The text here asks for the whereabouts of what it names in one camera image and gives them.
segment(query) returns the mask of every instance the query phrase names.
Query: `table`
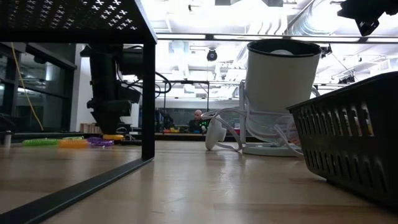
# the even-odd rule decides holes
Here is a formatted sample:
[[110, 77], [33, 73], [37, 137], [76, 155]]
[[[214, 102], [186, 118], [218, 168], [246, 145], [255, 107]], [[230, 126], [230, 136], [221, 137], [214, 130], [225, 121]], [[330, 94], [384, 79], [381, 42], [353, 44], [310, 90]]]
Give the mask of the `table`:
[[0, 42], [143, 44], [145, 124], [140, 159], [15, 208], [0, 223], [38, 223], [153, 160], [157, 37], [140, 0], [3, 0], [0, 33]]
[[303, 160], [157, 141], [154, 163], [45, 223], [398, 223]]
[[0, 148], [0, 214], [140, 157], [140, 146]]

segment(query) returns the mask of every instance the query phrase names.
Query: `window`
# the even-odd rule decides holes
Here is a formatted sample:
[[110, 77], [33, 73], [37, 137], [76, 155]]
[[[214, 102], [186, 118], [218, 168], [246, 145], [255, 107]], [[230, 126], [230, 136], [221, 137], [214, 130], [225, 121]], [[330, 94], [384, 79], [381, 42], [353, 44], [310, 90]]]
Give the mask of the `window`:
[[[62, 128], [63, 99], [26, 90], [36, 115], [46, 131], [59, 131]], [[18, 88], [16, 117], [20, 119], [21, 130], [40, 131], [23, 88]]]
[[21, 55], [21, 75], [25, 85], [65, 93], [65, 70], [31, 54]]
[[2, 108], [3, 99], [4, 99], [4, 84], [0, 84], [0, 108]]
[[[51, 49], [29, 43], [16, 51], [30, 102], [45, 132], [69, 131], [75, 45], [53, 44]], [[41, 131], [25, 95], [11, 49], [0, 50], [0, 113], [8, 114], [17, 132]]]
[[6, 77], [7, 58], [0, 54], [0, 78]]

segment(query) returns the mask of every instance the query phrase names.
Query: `perforated metal shelf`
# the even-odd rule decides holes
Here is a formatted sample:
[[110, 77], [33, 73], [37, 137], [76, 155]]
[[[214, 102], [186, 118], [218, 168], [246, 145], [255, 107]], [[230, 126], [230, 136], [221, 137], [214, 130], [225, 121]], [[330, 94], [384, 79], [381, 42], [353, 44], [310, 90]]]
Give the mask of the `perforated metal shelf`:
[[137, 0], [0, 0], [0, 41], [156, 42]]

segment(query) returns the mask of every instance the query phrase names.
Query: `white cylindrical device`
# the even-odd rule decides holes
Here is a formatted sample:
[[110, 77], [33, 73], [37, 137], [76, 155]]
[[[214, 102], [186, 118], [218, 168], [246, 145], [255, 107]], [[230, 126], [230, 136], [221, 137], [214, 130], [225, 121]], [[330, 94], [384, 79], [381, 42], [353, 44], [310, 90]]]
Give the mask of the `white cylindrical device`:
[[[322, 52], [319, 45], [297, 40], [265, 39], [249, 43], [248, 50], [245, 90], [250, 110], [288, 113], [286, 107], [310, 99]], [[264, 133], [273, 122], [274, 118], [253, 116], [248, 118], [247, 125]]]
[[6, 131], [7, 133], [4, 135], [4, 148], [9, 149], [11, 147], [11, 136], [12, 133], [10, 131]]

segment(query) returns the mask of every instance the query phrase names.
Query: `black metal table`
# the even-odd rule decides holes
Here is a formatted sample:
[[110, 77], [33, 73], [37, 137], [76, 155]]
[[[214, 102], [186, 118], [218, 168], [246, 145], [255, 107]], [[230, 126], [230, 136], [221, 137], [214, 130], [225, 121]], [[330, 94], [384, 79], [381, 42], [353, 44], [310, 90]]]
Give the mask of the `black metal table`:
[[0, 0], [0, 42], [144, 44], [141, 158], [0, 215], [38, 223], [153, 160], [157, 37], [138, 0]]

